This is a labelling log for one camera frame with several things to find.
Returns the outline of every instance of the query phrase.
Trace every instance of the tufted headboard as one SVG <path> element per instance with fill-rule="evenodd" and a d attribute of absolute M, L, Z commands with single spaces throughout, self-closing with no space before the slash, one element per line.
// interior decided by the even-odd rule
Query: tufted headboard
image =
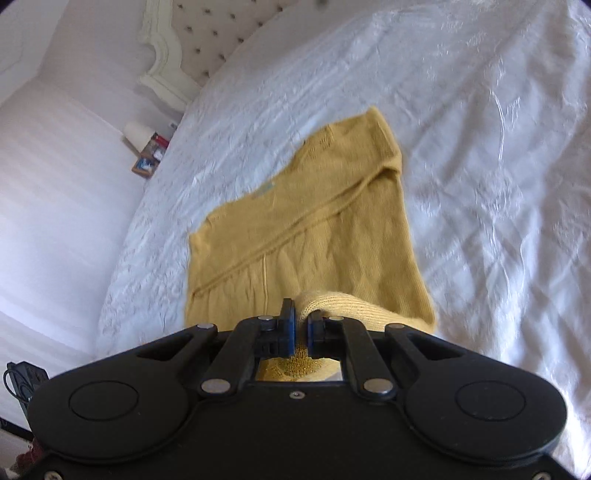
<path fill-rule="evenodd" d="M 199 94 L 240 43 L 297 0 L 147 0 L 139 38 L 156 50 L 140 82 L 176 110 Z"/>

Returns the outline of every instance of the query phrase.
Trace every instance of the mustard knit sweater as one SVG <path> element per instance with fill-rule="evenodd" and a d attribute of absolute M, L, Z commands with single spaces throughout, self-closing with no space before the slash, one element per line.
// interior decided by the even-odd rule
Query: mustard knit sweater
<path fill-rule="evenodd" d="M 400 149 L 376 108 L 313 134 L 280 174 L 214 210 L 190 236 L 186 325 L 231 330 L 244 318 L 279 314 L 291 297 L 301 319 L 314 305 L 373 330 L 404 321 L 432 332 L 401 170 Z M 261 375 L 321 380 L 336 370 L 335 362 L 313 361 L 300 346 L 293 359 L 265 363 Z"/>

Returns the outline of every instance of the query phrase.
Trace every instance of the bed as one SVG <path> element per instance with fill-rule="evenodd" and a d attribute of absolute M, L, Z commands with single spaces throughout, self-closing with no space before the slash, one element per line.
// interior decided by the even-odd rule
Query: bed
<path fill-rule="evenodd" d="M 104 357 L 183 327 L 187 236 L 320 126 L 376 105 L 438 335 L 564 395 L 591 473 L 591 10 L 579 0 L 300 0 L 200 85 L 129 227 Z"/>

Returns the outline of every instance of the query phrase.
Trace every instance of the circular cover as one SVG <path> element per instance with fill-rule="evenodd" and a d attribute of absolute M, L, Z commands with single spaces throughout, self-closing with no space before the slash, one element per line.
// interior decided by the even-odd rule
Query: circular cover
<path fill-rule="evenodd" d="M 139 456 L 162 443 L 188 410 L 185 390 L 165 362 L 130 356 L 125 363 L 98 362 L 42 385 L 28 421 L 46 449 L 102 462 Z"/>
<path fill-rule="evenodd" d="M 409 389 L 405 409 L 437 447 L 483 464 L 546 450 L 566 423 L 564 401 L 546 380 L 489 359 L 438 362 Z"/>

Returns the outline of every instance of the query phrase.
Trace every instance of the white comforter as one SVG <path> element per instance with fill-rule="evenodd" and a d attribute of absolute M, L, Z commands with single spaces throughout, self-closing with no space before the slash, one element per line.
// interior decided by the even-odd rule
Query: white comforter
<path fill-rule="evenodd" d="M 189 108 L 131 223 L 97 355 L 183 327 L 187 236 L 318 127 L 370 105 L 405 155 L 439 335 L 536 372 L 591 473 L 591 11 L 579 0 L 311 0 L 239 48 Z"/>

